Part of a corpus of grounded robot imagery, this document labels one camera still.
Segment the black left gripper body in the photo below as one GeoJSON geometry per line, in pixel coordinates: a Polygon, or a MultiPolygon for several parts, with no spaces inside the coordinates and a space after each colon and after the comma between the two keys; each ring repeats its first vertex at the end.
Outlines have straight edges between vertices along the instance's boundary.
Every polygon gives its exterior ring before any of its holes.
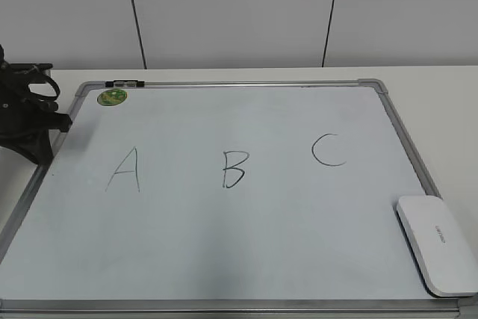
{"type": "Polygon", "coordinates": [[[9,140],[47,129],[44,117],[58,112],[60,88],[41,72],[14,72],[1,50],[1,146],[9,140]]]}

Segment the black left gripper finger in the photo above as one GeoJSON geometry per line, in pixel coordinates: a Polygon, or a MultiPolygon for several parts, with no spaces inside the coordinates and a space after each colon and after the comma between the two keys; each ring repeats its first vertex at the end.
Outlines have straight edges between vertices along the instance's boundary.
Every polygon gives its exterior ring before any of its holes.
{"type": "Polygon", "coordinates": [[[10,149],[34,164],[50,164],[52,162],[53,151],[48,129],[11,139],[9,146],[10,149]]]}
{"type": "Polygon", "coordinates": [[[68,132],[72,126],[72,119],[68,114],[47,113],[44,117],[44,126],[47,129],[68,132]]]}

